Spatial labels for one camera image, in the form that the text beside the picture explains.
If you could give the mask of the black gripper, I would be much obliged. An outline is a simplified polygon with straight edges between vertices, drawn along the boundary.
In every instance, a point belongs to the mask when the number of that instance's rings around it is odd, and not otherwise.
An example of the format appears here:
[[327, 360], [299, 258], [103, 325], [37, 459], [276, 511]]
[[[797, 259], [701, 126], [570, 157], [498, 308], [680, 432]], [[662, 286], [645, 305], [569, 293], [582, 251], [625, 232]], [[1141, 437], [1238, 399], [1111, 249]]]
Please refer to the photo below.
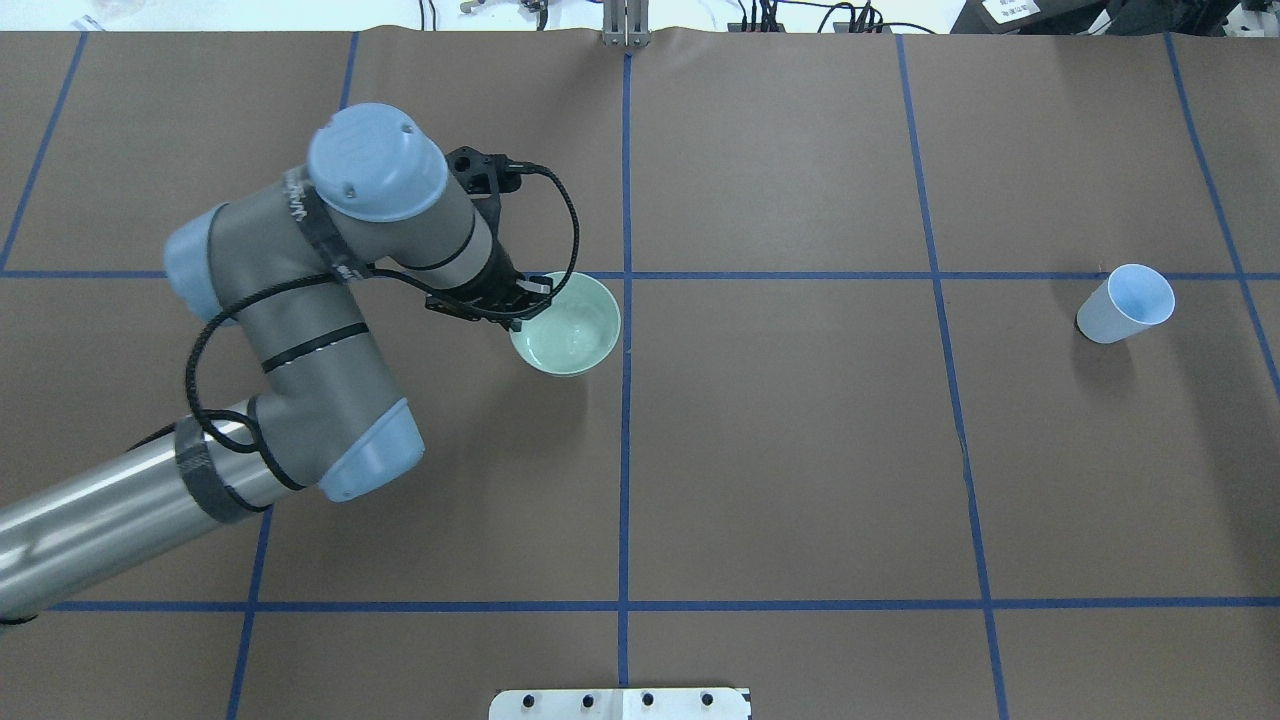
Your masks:
[[500, 325], [531, 318], [531, 299], [549, 299], [552, 278], [525, 278], [506, 250], [493, 250], [480, 273], [452, 290], [434, 290], [425, 309], [467, 322], [490, 320]]

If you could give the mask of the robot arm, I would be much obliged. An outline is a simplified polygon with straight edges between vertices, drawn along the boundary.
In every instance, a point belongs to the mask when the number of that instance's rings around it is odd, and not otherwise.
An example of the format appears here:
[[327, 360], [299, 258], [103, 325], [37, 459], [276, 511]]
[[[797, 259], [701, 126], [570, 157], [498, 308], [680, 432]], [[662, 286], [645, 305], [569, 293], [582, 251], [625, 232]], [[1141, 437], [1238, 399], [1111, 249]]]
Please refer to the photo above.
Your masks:
[[352, 287], [401, 282], [430, 311], [520, 329], [564, 288], [500, 243], [520, 176], [552, 172], [444, 152], [406, 111], [361, 102], [275, 184], [175, 231], [166, 278], [202, 322], [188, 413], [3, 510], [3, 629], [298, 492], [344, 502], [412, 469], [425, 445]]

